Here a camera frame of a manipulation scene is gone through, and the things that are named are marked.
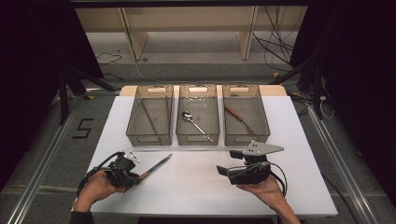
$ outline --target white table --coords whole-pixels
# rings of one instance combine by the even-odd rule
[[[89,170],[112,153],[128,150],[131,142],[125,135],[134,97],[118,96],[110,110],[105,128],[93,154]],[[333,217],[337,211],[318,165],[304,135],[289,96],[263,96],[264,109],[271,136],[267,143],[285,148],[269,154],[268,161],[278,164],[286,174],[289,189],[287,200],[298,217]],[[219,98],[219,120],[223,108]],[[177,111],[177,98],[174,100]],[[220,125],[216,147],[181,147],[175,134],[167,147],[133,147],[141,160],[133,172],[142,174],[152,165],[173,153],[168,163],[146,178],[140,185],[123,194],[113,194],[92,206],[94,213],[129,214],[159,217],[269,217],[275,213],[252,194],[230,184],[219,175],[216,165],[243,165],[232,159],[223,144]],[[282,174],[273,166],[273,171]]]

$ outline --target table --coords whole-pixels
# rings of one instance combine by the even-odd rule
[[[304,135],[289,96],[275,96],[279,86],[270,86],[269,95],[260,86],[262,102],[271,130],[267,143],[285,148],[269,154],[268,160],[278,164],[286,173],[289,190],[287,199],[298,217],[333,217],[337,211],[320,175],[318,165]],[[222,123],[221,86],[219,93],[219,120]],[[219,175],[216,165],[231,167],[243,161],[232,159],[223,144],[220,125],[219,144],[215,147],[181,147],[177,144],[175,129],[171,146],[132,147],[125,135],[132,110],[133,88],[116,97],[108,115],[89,170],[116,151],[134,149],[141,160],[133,169],[142,174],[152,165],[173,153],[163,167],[140,185],[124,194],[114,194],[92,206],[94,213],[128,214],[147,217],[269,217],[273,210],[255,196],[230,184]],[[178,91],[175,86],[174,111],[177,111]],[[274,172],[282,176],[274,167]]]

